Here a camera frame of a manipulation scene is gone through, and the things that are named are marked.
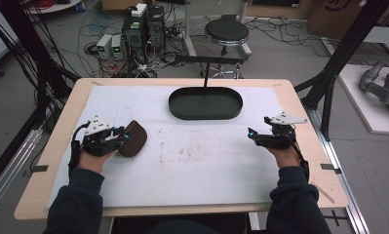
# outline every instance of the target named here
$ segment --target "stool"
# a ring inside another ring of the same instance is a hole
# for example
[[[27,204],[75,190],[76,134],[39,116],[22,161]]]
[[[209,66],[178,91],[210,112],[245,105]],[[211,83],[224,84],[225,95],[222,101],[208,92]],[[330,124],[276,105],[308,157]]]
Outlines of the stool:
[[[223,16],[221,19],[213,20],[207,23],[205,28],[207,39],[211,42],[223,46],[220,57],[224,58],[227,54],[226,47],[241,46],[249,39],[249,29],[242,23],[236,20],[235,16]],[[241,77],[240,64],[234,65],[233,70],[223,70],[223,65],[218,64],[217,68],[210,67],[210,70],[215,71],[214,77],[224,77],[225,74],[233,74],[234,79]]]

